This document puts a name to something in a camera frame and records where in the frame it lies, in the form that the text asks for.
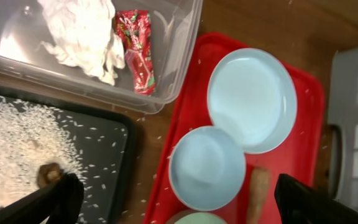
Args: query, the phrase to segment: tray rim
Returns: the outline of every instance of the tray rim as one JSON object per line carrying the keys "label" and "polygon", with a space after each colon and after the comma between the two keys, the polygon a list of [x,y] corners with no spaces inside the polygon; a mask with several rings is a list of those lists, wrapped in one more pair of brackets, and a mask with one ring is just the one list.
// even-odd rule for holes
{"label": "tray rim", "polygon": [[[223,35],[221,33],[218,33],[218,32],[210,32],[210,33],[207,33],[207,34],[202,34],[200,35],[198,38],[197,38],[197,41],[196,41],[196,44],[195,44],[195,47],[194,47],[194,51],[193,51],[193,54],[192,54],[192,58],[193,56],[195,55],[195,50],[198,50],[199,46],[200,45],[203,45],[204,42],[207,42],[208,39],[210,38],[214,38],[214,39],[221,39],[223,41],[229,41],[231,43],[231,45],[237,45],[240,48],[248,48],[249,46],[247,44],[244,44],[238,40],[234,40],[234,39],[231,39],[229,37],[227,37],[226,35]],[[287,68],[291,68],[293,71],[296,71],[297,74],[301,73],[303,74],[302,76],[302,79],[306,80],[308,83],[312,84],[312,87],[313,87],[313,91],[315,91],[316,93],[316,96],[318,96],[318,100],[320,102],[320,106],[321,106],[321,114],[319,114],[318,116],[316,116],[316,122],[314,123],[314,126],[317,125],[316,127],[316,132],[319,133],[318,135],[314,135],[312,137],[314,137],[314,141],[313,142],[316,142],[317,146],[313,146],[313,148],[315,148],[316,150],[314,150],[313,152],[313,157],[311,158],[311,165],[312,165],[312,169],[310,169],[310,178],[308,180],[308,183],[307,185],[310,185],[309,183],[313,183],[313,177],[314,177],[314,170],[315,170],[315,167],[316,167],[316,161],[317,161],[317,155],[318,155],[318,145],[320,144],[320,138],[321,138],[321,130],[322,130],[322,123],[323,123],[323,114],[324,114],[324,106],[325,106],[325,98],[324,98],[324,91],[323,91],[323,87],[321,86],[320,82],[313,76],[311,76],[309,73],[306,73],[298,68],[295,68],[295,67],[292,67],[290,66],[289,64],[283,62],[280,60],[281,63],[283,63],[284,67],[287,69]],[[192,68],[192,63],[194,63],[194,61],[192,60],[190,62],[190,65],[189,65],[189,70]],[[182,88],[182,91],[180,92],[178,98],[177,98],[177,101],[175,103],[175,107],[174,107],[174,110],[173,110],[173,114],[172,114],[172,118],[171,118],[171,125],[170,125],[170,128],[169,128],[169,131],[168,131],[168,134],[167,134],[167,137],[166,137],[166,141],[165,141],[165,144],[164,144],[164,147],[163,147],[163,151],[161,153],[161,156],[160,156],[160,160],[159,160],[159,164],[158,164],[158,168],[157,168],[157,177],[156,177],[156,180],[153,184],[153,187],[152,187],[152,191],[150,193],[150,197],[149,197],[149,201],[148,201],[148,204],[147,204],[147,208],[146,208],[146,214],[145,214],[145,218],[143,220],[143,223],[146,224],[146,223],[150,223],[150,218],[151,218],[151,214],[155,208],[155,198],[157,196],[157,193],[159,192],[160,190],[160,186],[161,186],[161,181],[162,181],[162,178],[159,178],[159,176],[163,175],[165,169],[165,165],[164,163],[166,162],[166,158],[168,156],[168,152],[169,152],[169,148],[171,147],[172,145],[172,141],[173,141],[173,137],[176,133],[176,130],[177,130],[177,125],[178,125],[178,115],[180,113],[180,109],[181,109],[181,106],[182,106],[182,103],[183,103],[183,96],[185,95],[184,94],[184,90],[186,88],[186,82],[187,80],[185,80],[184,84],[183,84],[183,87]]]}
{"label": "tray rim", "polygon": [[115,188],[114,196],[109,201],[108,219],[109,223],[116,223],[121,217],[121,210],[124,205],[126,193],[133,170],[135,159],[135,151],[137,145],[138,130],[135,123],[126,115],[116,113],[113,111],[92,108],[86,105],[71,103],[58,98],[40,95],[29,91],[18,90],[8,86],[0,85],[0,95],[10,98],[20,98],[21,100],[29,101],[32,103],[54,106],[67,111],[86,114],[89,116],[104,118],[122,123],[127,128],[127,141],[124,148],[124,155],[121,162],[120,172],[118,172],[117,185]]}

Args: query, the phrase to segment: red tray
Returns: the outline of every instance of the red tray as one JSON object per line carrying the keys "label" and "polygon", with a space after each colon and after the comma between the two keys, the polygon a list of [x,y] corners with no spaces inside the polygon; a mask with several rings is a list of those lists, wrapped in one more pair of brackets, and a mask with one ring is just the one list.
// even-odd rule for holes
{"label": "red tray", "polygon": [[[197,39],[186,80],[173,112],[144,223],[165,223],[176,213],[187,209],[170,187],[168,156],[190,129],[211,125],[206,106],[209,78],[225,55],[244,47],[247,46],[217,33],[205,34]],[[324,93],[315,78],[289,65],[284,66],[292,77],[298,98],[295,125],[287,139],[276,149],[265,154],[246,155],[247,175],[241,191],[232,202],[213,211],[228,224],[246,222],[249,174],[254,166],[271,171],[271,186],[259,223],[281,223],[273,194],[279,174],[289,174],[306,185],[313,183],[323,122]]]}

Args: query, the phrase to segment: wooden table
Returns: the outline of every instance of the wooden table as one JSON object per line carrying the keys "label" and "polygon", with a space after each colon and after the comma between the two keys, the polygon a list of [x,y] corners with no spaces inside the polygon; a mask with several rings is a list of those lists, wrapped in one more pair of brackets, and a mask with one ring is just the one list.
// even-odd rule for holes
{"label": "wooden table", "polygon": [[[199,34],[221,32],[248,45],[266,50],[309,72],[329,95],[331,60],[337,51],[358,47],[358,27],[307,0],[204,0]],[[155,115],[112,108],[111,105],[63,93],[0,75],[0,82],[45,95],[124,113],[137,122],[144,136],[138,150],[131,187],[119,223],[141,223],[153,186],[160,153],[174,104]],[[324,125],[314,188],[326,190],[331,153],[331,131]]]}

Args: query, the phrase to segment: black tray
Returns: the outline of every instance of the black tray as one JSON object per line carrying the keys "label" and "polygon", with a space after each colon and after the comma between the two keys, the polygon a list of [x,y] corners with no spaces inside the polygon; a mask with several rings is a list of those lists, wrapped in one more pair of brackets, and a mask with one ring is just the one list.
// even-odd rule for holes
{"label": "black tray", "polygon": [[[59,127],[70,132],[70,138],[76,136],[75,146],[77,151],[83,150],[82,164],[94,164],[88,173],[83,174],[88,178],[87,186],[93,186],[85,192],[83,207],[84,219],[88,223],[101,223],[99,218],[104,218],[107,223],[115,223],[121,216],[121,208],[124,203],[126,189],[132,172],[132,163],[135,157],[137,142],[137,130],[135,124],[123,114],[105,110],[76,105],[59,99],[29,93],[22,90],[0,86],[0,96],[4,96],[7,103],[16,99],[30,102],[30,105],[39,104],[59,108],[55,116],[60,115]],[[20,105],[14,104],[20,111]],[[78,128],[73,123],[61,123],[64,117],[73,117],[78,124],[86,128]]]}

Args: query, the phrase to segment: red packet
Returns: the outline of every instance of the red packet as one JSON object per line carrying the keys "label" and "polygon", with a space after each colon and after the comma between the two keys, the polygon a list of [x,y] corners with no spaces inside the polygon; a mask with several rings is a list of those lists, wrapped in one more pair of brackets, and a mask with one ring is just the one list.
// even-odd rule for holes
{"label": "red packet", "polygon": [[116,32],[126,49],[125,61],[134,75],[135,92],[145,95],[151,94],[155,88],[151,31],[148,11],[117,11]]}

